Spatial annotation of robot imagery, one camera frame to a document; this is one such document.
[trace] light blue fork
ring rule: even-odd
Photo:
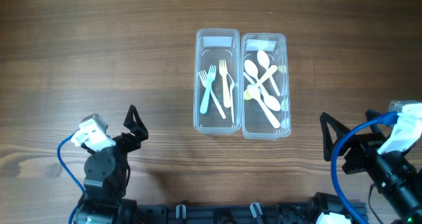
[[[210,90],[212,87],[212,82],[216,79],[216,72],[217,66],[211,65],[210,69],[208,70],[208,75],[206,76],[206,86],[205,86],[205,93],[204,97],[202,98],[202,102],[200,104],[199,112],[205,114],[208,110],[208,102],[210,101]]]

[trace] white plastic part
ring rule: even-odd
[[[392,101],[389,111],[399,111],[397,124],[390,138],[378,149],[378,154],[392,151],[404,152],[422,134],[422,103],[418,101]]]
[[[71,142],[76,146],[85,143],[88,148],[95,152],[114,146],[116,142],[106,134],[107,127],[106,122],[98,115],[89,116],[79,124],[79,130],[75,132]]]
[[[342,214],[329,213],[327,215],[321,213],[315,224],[351,224],[351,221]]]

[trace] clear plastic bin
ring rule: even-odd
[[[243,35],[241,62],[244,81],[243,90],[246,90],[247,86],[250,84],[243,75],[243,72],[245,72],[245,60],[251,60],[256,65],[258,68],[258,78],[266,72],[266,69],[258,63],[258,50],[263,50],[267,54],[270,59],[270,66],[277,66],[277,71],[272,76],[280,92],[280,96],[277,95],[270,79],[266,80],[262,85],[268,94],[274,96],[280,103],[281,109],[279,111],[270,109],[270,112],[280,122],[280,127],[276,128],[270,123],[257,100],[243,100],[243,136],[248,139],[275,140],[289,136],[291,132],[286,37],[282,34]]]
[[[233,98],[233,119],[231,108],[224,105],[223,76],[220,74],[220,61],[226,62],[227,86],[230,93],[231,78],[234,81],[232,89]],[[208,96],[207,110],[201,113],[201,103],[204,98],[206,88],[202,85],[199,76],[200,71],[208,76],[210,66],[216,66],[215,80],[211,83],[215,98],[220,104],[219,110],[213,96]],[[196,33],[195,47],[195,91],[194,91],[194,111],[193,125],[204,134],[232,134],[239,130],[241,126],[241,62],[240,62],[240,34],[237,30],[229,29],[202,29]]]

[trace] wooden table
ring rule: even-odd
[[[334,193],[319,115],[347,126],[392,99],[422,99],[421,0],[0,0],[0,223],[66,223],[80,190],[58,143],[99,113],[109,135],[136,105],[150,139],[129,155],[140,204],[265,204]],[[246,140],[193,128],[195,32],[287,38],[292,133]],[[63,159],[79,180],[88,154]],[[422,165],[422,147],[409,160]],[[366,202],[370,178],[345,176]],[[385,223],[396,215],[377,192]],[[370,215],[371,223],[376,223]]]

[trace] plastic container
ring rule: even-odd
[[[231,108],[224,107],[223,101],[223,77],[220,75],[219,62],[225,60],[227,72],[233,78],[233,120]],[[200,105],[206,88],[202,85],[200,71],[208,74],[210,65],[216,65],[216,79],[212,83],[218,103],[226,118],[223,119],[212,96],[209,96],[208,110],[202,114]],[[195,47],[195,91],[193,126],[204,134],[232,134],[241,126],[241,62],[240,62],[240,34],[237,30],[229,29],[202,29],[196,33]],[[231,79],[226,76],[228,87]]]
[[[270,65],[276,65],[278,70],[272,75],[280,96],[277,96],[270,80],[266,80],[262,85],[268,94],[274,96],[281,105],[280,111],[270,110],[280,122],[279,128],[274,128],[264,114],[262,107],[255,99],[244,100],[243,110],[243,136],[248,139],[269,139],[275,140],[289,136],[291,133],[290,122],[290,102],[289,102],[289,73],[287,65],[286,37],[282,34],[245,34],[242,37],[242,76],[244,62],[249,59],[258,67],[258,77],[260,78],[266,69],[258,63],[257,52],[263,50],[270,58]],[[243,77],[243,90],[247,89],[249,81]]]

